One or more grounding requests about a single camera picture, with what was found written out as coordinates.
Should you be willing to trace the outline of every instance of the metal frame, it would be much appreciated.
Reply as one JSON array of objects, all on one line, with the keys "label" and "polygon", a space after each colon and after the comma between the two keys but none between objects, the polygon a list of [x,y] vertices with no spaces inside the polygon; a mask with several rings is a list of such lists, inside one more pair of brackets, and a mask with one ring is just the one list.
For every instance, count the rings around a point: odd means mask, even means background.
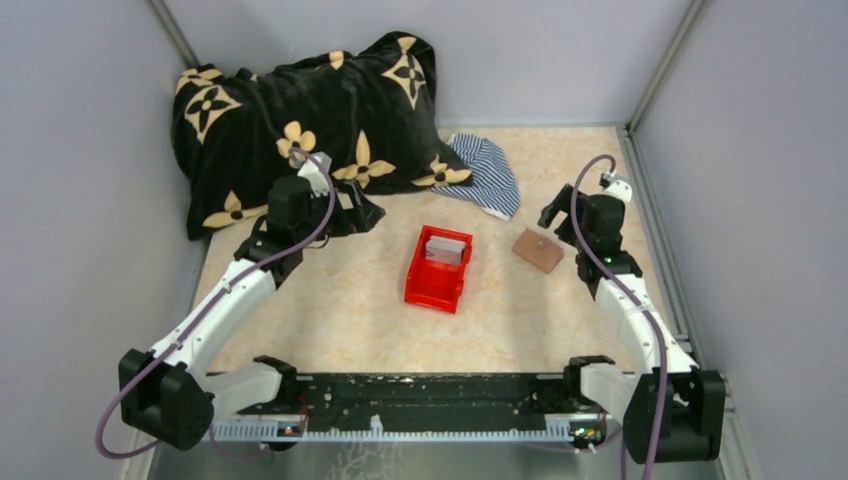
[{"label": "metal frame", "polygon": [[[677,61],[688,44],[694,28],[703,18],[704,12],[710,4],[712,4],[712,0],[692,0],[689,4],[680,27],[675,32],[656,73],[633,112],[633,117],[624,127],[617,129],[625,164],[633,177],[631,180],[635,190],[639,192],[637,204],[642,215],[642,223],[646,229],[651,257],[658,272],[657,280],[660,282],[663,300],[669,309],[669,316],[674,319],[673,328],[677,329],[677,333],[683,339],[690,342],[693,357],[701,366],[706,368],[709,368],[709,362],[700,353],[703,352],[703,349],[698,339],[692,310],[677,268],[674,250],[661,220],[659,202],[651,185],[647,162],[639,146],[638,132],[677,65]],[[756,460],[753,446],[736,411],[730,386],[728,385],[727,388],[728,398],[722,432],[722,448],[718,460],[719,473],[728,480],[760,479],[762,472]]]},{"label": "metal frame", "polygon": [[645,119],[645,115],[648,113],[648,110],[651,105],[653,105],[660,90],[665,85],[669,72],[671,72],[671,69],[677,64],[677,59],[680,57],[683,48],[686,46],[692,30],[695,28],[695,25],[697,25],[698,21],[701,19],[704,12],[707,10],[707,7],[709,7],[711,3],[712,0],[692,0],[691,3],[689,3],[686,15],[683,16],[680,26],[677,27],[677,31],[674,33],[674,37],[671,39],[671,43],[668,45],[665,54],[663,54],[663,58],[660,61],[659,66],[657,66],[657,70],[654,72],[654,76],[651,78],[651,82],[648,84],[647,90],[645,90],[645,93],[642,94],[642,98],[636,106],[636,111],[633,112],[633,116],[630,118],[630,121],[627,122],[627,130],[629,132],[635,132],[639,129],[639,126],[642,124],[642,120]]},{"label": "metal frame", "polygon": [[165,4],[165,0],[144,1],[147,3],[147,6],[150,7],[150,11],[153,13],[153,16],[156,17],[156,21],[159,22],[159,26],[165,33],[165,36],[168,37],[168,40],[171,42],[174,50],[176,50],[177,55],[183,59],[183,63],[185,63],[186,68],[199,66],[200,62],[197,61],[197,55],[194,54],[194,50],[192,50],[191,45],[188,43],[185,35],[183,35],[183,32],[180,29],[179,24],[177,24],[177,21],[174,19],[174,16],[171,14],[171,10],[168,8],[168,5]]},{"label": "metal frame", "polygon": [[[145,0],[145,2],[186,67],[192,68],[200,65],[191,45],[166,5],[166,1]],[[630,121],[626,124],[616,125],[625,164],[632,176],[634,187],[639,192],[637,205],[646,229],[646,238],[652,260],[657,269],[663,300],[668,308],[669,317],[674,319],[673,324],[669,327],[675,332],[679,340],[688,341],[691,344],[693,357],[705,367],[708,367],[708,364],[703,355],[700,354],[702,349],[698,340],[697,329],[677,268],[674,251],[668,240],[665,226],[661,221],[660,207],[650,182],[649,168],[639,147],[638,131],[685,49],[693,28],[698,24],[711,3],[712,0],[692,0],[690,2],[680,26],[666,49]],[[204,245],[204,252],[206,249],[208,249],[208,242]],[[196,284],[200,280],[203,258],[201,258],[196,272]],[[189,307],[187,310],[190,310],[193,299],[194,295],[187,299]],[[751,442],[745,434],[729,393],[727,400],[728,408],[725,412],[722,450],[717,462],[718,471],[723,478],[729,480],[762,478]],[[131,437],[131,447],[141,446],[151,438],[141,432],[135,433],[137,434]],[[127,480],[147,478],[148,472],[152,471],[153,451],[125,461],[119,478]]]}]

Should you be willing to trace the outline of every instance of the blue and white striped fabric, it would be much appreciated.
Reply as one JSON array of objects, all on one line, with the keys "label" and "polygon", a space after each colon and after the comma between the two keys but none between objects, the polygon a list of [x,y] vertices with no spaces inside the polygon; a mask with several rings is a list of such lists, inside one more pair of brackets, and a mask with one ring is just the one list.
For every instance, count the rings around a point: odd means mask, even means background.
[{"label": "blue and white striped fabric", "polygon": [[503,150],[488,138],[455,133],[448,139],[456,153],[474,175],[474,185],[433,187],[432,191],[449,197],[471,200],[483,211],[501,220],[509,220],[521,204],[515,175],[506,163]]}]

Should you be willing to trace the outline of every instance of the red plastic bin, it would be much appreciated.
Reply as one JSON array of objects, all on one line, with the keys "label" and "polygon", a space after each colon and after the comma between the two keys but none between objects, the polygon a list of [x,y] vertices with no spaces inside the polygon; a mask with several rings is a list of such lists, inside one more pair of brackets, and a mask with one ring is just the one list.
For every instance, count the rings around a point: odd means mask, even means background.
[{"label": "red plastic bin", "polygon": [[[465,242],[465,251],[459,265],[434,262],[425,255],[427,241],[433,235]],[[465,283],[465,267],[471,258],[471,239],[467,233],[424,225],[418,237],[418,246],[406,275],[404,301],[413,305],[456,313],[459,296]]]}]

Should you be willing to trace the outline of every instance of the gray wall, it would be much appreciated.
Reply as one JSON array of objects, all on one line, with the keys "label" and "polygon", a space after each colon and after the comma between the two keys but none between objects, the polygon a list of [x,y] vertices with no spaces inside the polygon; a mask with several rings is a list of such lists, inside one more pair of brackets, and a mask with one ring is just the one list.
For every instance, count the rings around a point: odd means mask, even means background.
[{"label": "gray wall", "polygon": [[845,478],[848,3],[715,2],[638,134],[765,478]]},{"label": "gray wall", "polygon": [[168,140],[182,67],[140,0],[0,2],[0,55],[0,478],[115,478],[93,438],[118,360],[175,323],[200,253]]},{"label": "gray wall", "polygon": [[439,123],[624,122],[687,0],[169,0],[201,62],[256,72],[391,30],[436,49]]}]

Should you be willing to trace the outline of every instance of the black pillow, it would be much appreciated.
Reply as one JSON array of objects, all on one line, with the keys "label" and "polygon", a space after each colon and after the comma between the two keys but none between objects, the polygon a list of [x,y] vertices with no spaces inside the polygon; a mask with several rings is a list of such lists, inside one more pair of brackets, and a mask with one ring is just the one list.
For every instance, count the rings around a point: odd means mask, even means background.
[{"label": "black pillow", "polygon": [[267,75],[184,72],[171,137],[191,182],[189,238],[265,213],[274,180],[296,173],[291,146],[326,152],[333,176],[368,194],[469,185],[471,171],[436,131],[435,99],[435,52],[403,32],[355,57],[332,52]]}]

